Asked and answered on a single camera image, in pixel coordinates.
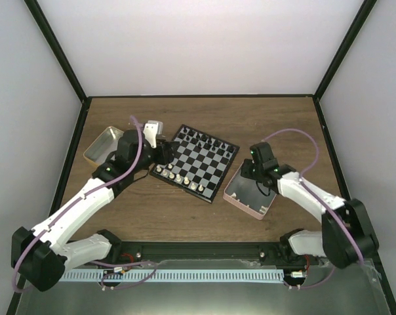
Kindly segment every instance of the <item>gray wall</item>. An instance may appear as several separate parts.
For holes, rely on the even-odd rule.
[[[88,95],[314,93],[362,0],[40,0]]]
[[[321,104],[396,298],[396,0],[377,2]]]
[[[80,103],[23,1],[0,1],[0,314],[10,240],[49,212]]]

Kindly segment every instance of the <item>gray floor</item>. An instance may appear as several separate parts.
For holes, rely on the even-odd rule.
[[[237,268],[237,263],[226,267]],[[308,284],[318,282],[329,272],[327,266],[312,266]],[[289,291],[281,284],[146,283],[103,292],[96,283],[58,283],[44,293],[24,294],[18,315],[31,314],[375,315],[389,314],[389,310],[377,274],[371,268],[355,265],[337,270],[327,283],[305,291]]]

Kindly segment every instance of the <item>robotic arm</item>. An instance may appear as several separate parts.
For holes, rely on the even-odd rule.
[[[312,214],[321,224],[321,232],[295,230],[281,239],[283,254],[316,255],[327,257],[338,268],[357,261],[358,256],[348,236],[326,208],[302,186],[300,174],[289,165],[279,165],[271,146],[261,142],[250,147],[252,159],[243,162],[241,176],[262,183],[277,194],[291,199]],[[364,205],[357,199],[345,200],[333,196],[304,180],[304,184],[322,199],[346,225],[363,256],[379,247]]]
[[[157,138],[162,128],[163,124],[158,121],[148,121],[144,125],[142,153],[128,176],[97,189],[86,198],[87,192],[120,177],[131,167],[138,151],[138,133],[134,129],[124,132],[118,140],[115,159],[101,164],[78,194],[31,230],[19,228],[12,237],[12,267],[16,266],[25,248],[40,235],[19,268],[19,273],[40,291],[50,289],[65,271],[82,264],[104,258],[114,263],[120,254],[121,240],[107,230],[101,230],[85,240],[67,242],[93,214],[131,185],[137,172],[148,169],[153,163],[166,165],[173,161],[178,142]],[[60,215],[50,227],[51,222]]]

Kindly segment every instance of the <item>wooden tabletop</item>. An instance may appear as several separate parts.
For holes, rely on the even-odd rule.
[[[284,128],[299,128],[317,141],[320,156],[306,178],[324,190],[339,194],[338,185],[311,98],[95,98],[71,168],[63,204],[84,186],[94,168],[83,152],[109,126],[133,128],[129,116],[140,122],[164,123],[172,138],[181,124],[195,127],[241,147],[214,199],[209,204],[163,181],[148,176],[129,186],[102,208],[74,235],[86,238],[108,229],[122,240],[136,241],[277,241],[296,228],[319,230],[320,224],[292,201],[277,196],[263,220],[257,220],[223,199],[223,191],[245,158],[249,146]],[[283,133],[269,142],[279,163],[298,171],[315,157],[312,143],[298,133]]]

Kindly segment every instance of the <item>brown wooden surface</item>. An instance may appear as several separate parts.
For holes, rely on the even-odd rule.
[[[263,220],[257,220],[223,199],[223,191],[249,146],[283,128],[311,134],[320,147],[317,165],[306,178],[339,194],[321,127],[311,98],[95,98],[83,129],[63,203],[90,178],[94,168],[83,152],[108,126],[133,128],[140,122],[164,123],[172,138],[182,123],[241,147],[214,203],[209,204],[154,177],[128,187],[102,208],[74,235],[79,240],[106,228],[122,240],[142,241],[277,241],[295,228],[320,229],[320,224],[292,201],[277,196]],[[284,133],[270,141],[280,163],[301,171],[315,156],[312,143],[298,133]]]

